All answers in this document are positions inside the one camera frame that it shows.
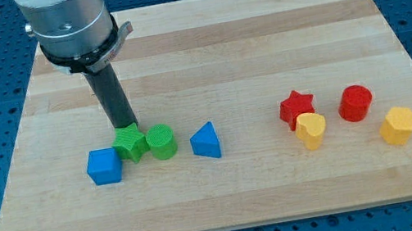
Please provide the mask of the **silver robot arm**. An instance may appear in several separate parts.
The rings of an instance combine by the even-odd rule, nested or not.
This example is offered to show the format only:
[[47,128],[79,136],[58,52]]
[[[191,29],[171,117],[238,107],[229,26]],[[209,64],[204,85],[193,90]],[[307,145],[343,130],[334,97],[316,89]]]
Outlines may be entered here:
[[67,74],[95,74],[120,52],[131,22],[117,25],[104,0],[14,0],[26,33],[43,55]]

